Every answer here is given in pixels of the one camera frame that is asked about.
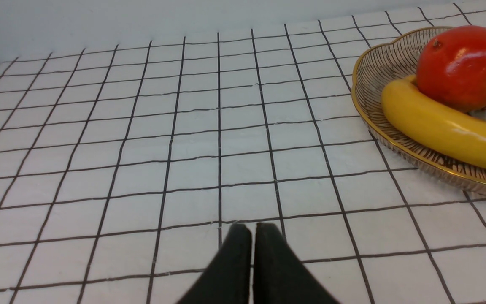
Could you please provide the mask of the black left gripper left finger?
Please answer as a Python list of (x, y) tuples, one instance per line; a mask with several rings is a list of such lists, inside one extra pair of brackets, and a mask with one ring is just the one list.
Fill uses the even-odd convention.
[(208, 267), (178, 300), (179, 304), (247, 304), (252, 236), (243, 224), (231, 225)]

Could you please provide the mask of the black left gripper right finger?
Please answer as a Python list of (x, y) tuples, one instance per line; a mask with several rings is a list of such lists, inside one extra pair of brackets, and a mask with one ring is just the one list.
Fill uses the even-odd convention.
[(338, 304), (308, 271), (272, 223), (255, 232), (253, 298), (255, 304)]

